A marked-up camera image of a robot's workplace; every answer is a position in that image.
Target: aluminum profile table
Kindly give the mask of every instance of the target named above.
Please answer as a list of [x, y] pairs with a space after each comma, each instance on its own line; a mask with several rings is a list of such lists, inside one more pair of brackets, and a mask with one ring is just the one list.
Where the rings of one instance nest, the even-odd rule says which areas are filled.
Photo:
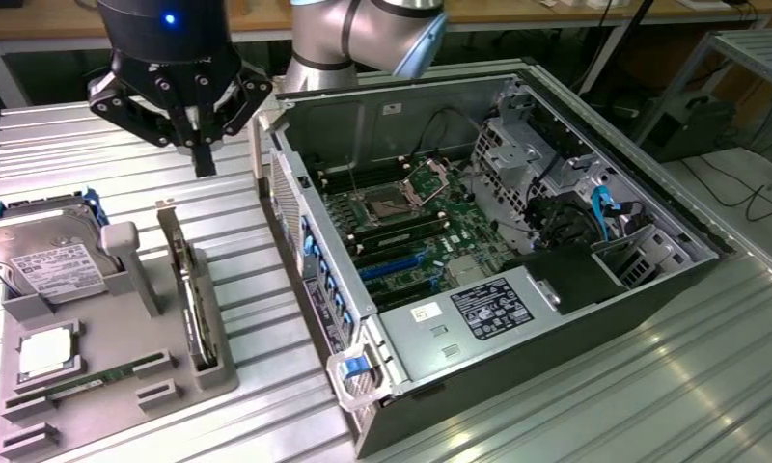
[[[697, 69], [701, 68], [710, 51], [718, 52], [730, 63], [741, 65], [772, 84], [772, 29], [721, 31], [706, 34], [682, 63], [682, 67], [652, 110], [638, 124], [633, 137], [638, 144], [645, 140], [657, 124], [673, 97], [685, 87], [685, 83], [689, 82]], [[728, 67], [717, 74], [717, 77], [722, 76], [726, 69]], [[705, 89], [712, 90], [717, 81], [718, 78], [710, 79], [704, 85]]]
[[[221, 176], [99, 120], [85, 104], [5, 111], [0, 199], [90, 184], [139, 253], [165, 251], [155, 199], [177, 200], [210, 259], [238, 366], [229, 394], [61, 455], [54, 462], [351, 461], [257, 203], [245, 133], [214, 153]], [[2, 313], [0, 307], [0, 333]], [[745, 252], [642, 326], [366, 462], [772, 461], [772, 273]]]

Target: pcie slot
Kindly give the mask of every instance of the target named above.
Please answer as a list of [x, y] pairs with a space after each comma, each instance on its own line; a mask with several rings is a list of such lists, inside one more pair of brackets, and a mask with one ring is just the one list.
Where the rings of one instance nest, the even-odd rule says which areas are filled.
[[390, 275], [391, 273], [397, 273], [403, 270], [417, 268], [421, 265], [423, 258], [425, 253], [417, 253], [409, 258], [393, 260], [391, 262], [387, 262], [382, 265], [363, 268], [357, 272], [357, 274], [359, 275], [359, 279], [363, 282], [366, 280], [374, 280], [375, 278], [383, 277], [385, 275]]
[[389, 246], [387, 249], [383, 249], [378, 253], [367, 253], [365, 256], [357, 257], [354, 260], [354, 266], [357, 268], [370, 267], [371, 265], [387, 262], [389, 260], [410, 256], [417, 250], [417, 246], [413, 247], [410, 245], [397, 247]]
[[437, 293], [438, 286], [433, 280], [425, 280], [413, 285], [403, 286], [394, 291], [371, 295], [371, 300], [378, 309], [386, 309], [395, 306], [410, 304], [419, 301], [428, 296]]

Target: cpu processor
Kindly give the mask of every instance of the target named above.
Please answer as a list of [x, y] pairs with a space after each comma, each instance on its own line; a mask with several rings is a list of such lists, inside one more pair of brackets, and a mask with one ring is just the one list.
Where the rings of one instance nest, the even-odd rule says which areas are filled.
[[14, 297], [53, 304], [105, 290], [122, 270], [99, 248], [101, 209], [81, 194], [9, 204], [0, 211], [0, 278]]
[[395, 187], [373, 191], [365, 195], [365, 207], [378, 219], [411, 212], [402, 192]]

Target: case handle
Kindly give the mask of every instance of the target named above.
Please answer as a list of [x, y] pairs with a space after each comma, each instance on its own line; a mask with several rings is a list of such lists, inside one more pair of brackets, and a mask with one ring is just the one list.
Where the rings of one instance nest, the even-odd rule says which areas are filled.
[[354, 344], [342, 352], [329, 356], [325, 361], [325, 370], [339, 407], [347, 412], [365, 408], [373, 401], [379, 400], [390, 393], [390, 386], [383, 379], [379, 386], [362, 395], [351, 395], [343, 381], [371, 369], [371, 361], [365, 353], [363, 344]]

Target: power supply label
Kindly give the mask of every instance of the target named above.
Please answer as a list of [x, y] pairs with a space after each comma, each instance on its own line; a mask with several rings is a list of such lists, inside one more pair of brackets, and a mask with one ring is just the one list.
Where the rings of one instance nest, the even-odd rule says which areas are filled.
[[533, 320], [517, 293], [498, 278], [452, 296], [474, 338], [486, 340]]
[[11, 265], [43, 297], [102, 285], [102, 274], [82, 244], [11, 258]]

